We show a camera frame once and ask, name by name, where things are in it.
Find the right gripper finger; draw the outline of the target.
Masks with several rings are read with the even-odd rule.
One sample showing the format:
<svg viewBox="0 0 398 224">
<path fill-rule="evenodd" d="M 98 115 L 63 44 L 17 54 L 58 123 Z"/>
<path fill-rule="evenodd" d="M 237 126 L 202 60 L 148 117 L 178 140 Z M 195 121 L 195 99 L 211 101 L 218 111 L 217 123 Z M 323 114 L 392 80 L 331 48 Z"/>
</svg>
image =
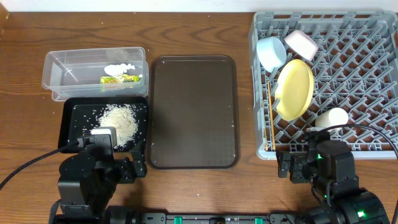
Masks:
<svg viewBox="0 0 398 224">
<path fill-rule="evenodd" d="M 290 161 L 290 181 L 293 184 L 303 184 L 307 180 L 303 175 L 303 167 L 306 164 L 306 159 L 303 156 L 294 156 Z"/>
<path fill-rule="evenodd" d="M 291 155 L 288 151 L 277 151 L 276 158 L 278 163 L 277 175 L 279 178 L 286 178 L 290 169 Z"/>
</svg>

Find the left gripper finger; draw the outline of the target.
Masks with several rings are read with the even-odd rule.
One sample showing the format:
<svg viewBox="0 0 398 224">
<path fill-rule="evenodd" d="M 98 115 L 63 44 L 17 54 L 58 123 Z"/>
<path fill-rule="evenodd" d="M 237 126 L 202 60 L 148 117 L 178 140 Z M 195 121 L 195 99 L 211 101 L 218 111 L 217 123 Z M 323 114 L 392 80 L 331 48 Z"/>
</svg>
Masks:
<svg viewBox="0 0 398 224">
<path fill-rule="evenodd" d="M 128 157 L 124 159 L 123 162 L 123 183 L 124 184 L 133 184 L 135 181 L 135 170 L 133 163 L 129 160 Z"/>
<path fill-rule="evenodd" d="M 145 142 L 139 141 L 129 152 L 133 158 L 133 166 L 135 170 L 135 176 L 143 178 L 147 175 L 147 166 L 145 160 Z"/>
</svg>

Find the pile of rice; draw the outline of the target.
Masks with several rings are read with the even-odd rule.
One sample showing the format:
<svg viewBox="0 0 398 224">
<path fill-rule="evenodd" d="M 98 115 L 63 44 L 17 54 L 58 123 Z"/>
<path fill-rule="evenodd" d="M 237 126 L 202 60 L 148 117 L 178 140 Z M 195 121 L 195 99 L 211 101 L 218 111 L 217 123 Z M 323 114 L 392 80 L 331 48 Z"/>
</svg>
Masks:
<svg viewBox="0 0 398 224">
<path fill-rule="evenodd" d="M 139 112 L 146 112 L 146 109 L 141 105 L 95 105 L 93 109 L 88 109 L 88 114 L 82 116 L 81 130 L 83 135 L 88 135 L 94 129 L 114 127 L 117 140 L 114 149 L 127 151 L 144 138 L 144 122 L 139 118 Z"/>
</svg>

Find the white cup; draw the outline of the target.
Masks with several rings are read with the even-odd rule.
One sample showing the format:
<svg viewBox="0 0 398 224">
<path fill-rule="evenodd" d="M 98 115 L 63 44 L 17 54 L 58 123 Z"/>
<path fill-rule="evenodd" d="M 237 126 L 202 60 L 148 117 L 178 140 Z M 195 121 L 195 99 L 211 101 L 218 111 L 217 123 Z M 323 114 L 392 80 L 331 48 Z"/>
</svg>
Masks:
<svg viewBox="0 0 398 224">
<path fill-rule="evenodd" d="M 332 108 L 317 117 L 315 126 L 317 128 L 328 128 L 346 124 L 348 122 L 348 113 L 342 108 Z"/>
</svg>

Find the yellow plate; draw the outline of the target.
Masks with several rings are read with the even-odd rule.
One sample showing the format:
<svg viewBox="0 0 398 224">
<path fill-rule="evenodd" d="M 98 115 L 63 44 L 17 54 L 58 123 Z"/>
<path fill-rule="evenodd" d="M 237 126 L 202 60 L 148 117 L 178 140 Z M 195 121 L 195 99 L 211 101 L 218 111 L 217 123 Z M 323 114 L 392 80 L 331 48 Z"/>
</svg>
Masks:
<svg viewBox="0 0 398 224">
<path fill-rule="evenodd" d="M 282 119 L 292 121 L 301 117 L 308 109 L 314 93 L 314 76 L 311 68 L 302 60 L 287 63 L 277 80 L 275 99 Z"/>
</svg>

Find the green snack wrapper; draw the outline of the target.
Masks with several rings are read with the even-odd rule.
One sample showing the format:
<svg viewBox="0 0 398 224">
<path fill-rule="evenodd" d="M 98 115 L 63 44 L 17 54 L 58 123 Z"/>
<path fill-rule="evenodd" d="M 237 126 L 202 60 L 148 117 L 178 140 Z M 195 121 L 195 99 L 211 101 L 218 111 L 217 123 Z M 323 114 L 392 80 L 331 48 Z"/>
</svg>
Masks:
<svg viewBox="0 0 398 224">
<path fill-rule="evenodd" d="M 112 83 L 135 83 L 139 82 L 142 79 L 142 74 L 140 75 L 126 75 L 119 74 L 114 77 L 101 77 L 101 84 L 112 84 Z"/>
</svg>

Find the white napkin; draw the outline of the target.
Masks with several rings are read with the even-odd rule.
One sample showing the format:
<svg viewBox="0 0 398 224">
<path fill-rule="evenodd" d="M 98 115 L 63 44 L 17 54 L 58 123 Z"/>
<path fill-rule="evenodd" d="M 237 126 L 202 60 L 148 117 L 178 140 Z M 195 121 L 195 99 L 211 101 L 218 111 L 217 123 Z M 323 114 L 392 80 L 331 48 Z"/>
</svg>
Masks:
<svg viewBox="0 0 398 224">
<path fill-rule="evenodd" d="M 119 65 L 108 65 L 104 67 L 104 72 L 109 76 L 115 77 L 127 73 L 128 70 L 135 70 L 135 69 L 136 69 L 135 66 L 130 63 L 129 64 L 121 63 Z"/>
</svg>

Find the light blue bowl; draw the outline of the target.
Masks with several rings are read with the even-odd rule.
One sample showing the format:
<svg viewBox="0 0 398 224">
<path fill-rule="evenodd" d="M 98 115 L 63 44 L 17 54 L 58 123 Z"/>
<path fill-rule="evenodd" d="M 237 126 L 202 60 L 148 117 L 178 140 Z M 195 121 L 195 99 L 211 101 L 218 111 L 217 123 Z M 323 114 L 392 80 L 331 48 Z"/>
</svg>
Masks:
<svg viewBox="0 0 398 224">
<path fill-rule="evenodd" d="M 270 73 L 282 67 L 287 60 L 283 43 L 274 36 L 259 40 L 256 44 L 256 52 L 261 65 Z"/>
</svg>

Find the pink bowl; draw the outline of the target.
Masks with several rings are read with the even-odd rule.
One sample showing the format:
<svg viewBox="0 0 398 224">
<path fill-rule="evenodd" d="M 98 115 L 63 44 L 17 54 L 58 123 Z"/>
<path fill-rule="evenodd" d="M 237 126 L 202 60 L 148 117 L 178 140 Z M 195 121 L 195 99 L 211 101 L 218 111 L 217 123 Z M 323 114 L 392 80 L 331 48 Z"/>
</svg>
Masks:
<svg viewBox="0 0 398 224">
<path fill-rule="evenodd" d="M 317 43 L 300 30 L 295 30 L 284 38 L 286 44 L 306 60 L 313 60 L 318 51 Z"/>
</svg>

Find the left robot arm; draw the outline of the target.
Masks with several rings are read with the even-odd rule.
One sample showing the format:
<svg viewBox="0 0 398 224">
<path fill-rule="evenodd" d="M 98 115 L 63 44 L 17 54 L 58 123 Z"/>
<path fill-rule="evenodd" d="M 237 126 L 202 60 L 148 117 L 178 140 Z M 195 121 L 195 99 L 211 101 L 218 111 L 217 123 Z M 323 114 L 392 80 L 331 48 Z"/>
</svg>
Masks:
<svg viewBox="0 0 398 224">
<path fill-rule="evenodd" d="M 50 209 L 49 223 L 142 223 L 135 209 L 108 203 L 118 184 L 146 176 L 145 143 L 133 146 L 132 159 L 115 159 L 108 137 L 80 138 L 78 147 L 81 151 L 60 165 L 60 200 Z"/>
</svg>

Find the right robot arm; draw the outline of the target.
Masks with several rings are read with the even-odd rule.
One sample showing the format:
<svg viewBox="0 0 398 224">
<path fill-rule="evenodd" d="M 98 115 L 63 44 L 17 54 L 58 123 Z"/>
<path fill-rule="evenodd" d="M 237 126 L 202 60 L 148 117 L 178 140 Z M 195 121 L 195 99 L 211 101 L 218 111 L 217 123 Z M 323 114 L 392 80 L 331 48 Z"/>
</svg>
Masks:
<svg viewBox="0 0 398 224">
<path fill-rule="evenodd" d="M 350 151 L 276 152 L 278 176 L 311 185 L 319 206 L 296 216 L 295 223 L 388 223 L 379 198 L 359 186 Z"/>
</svg>

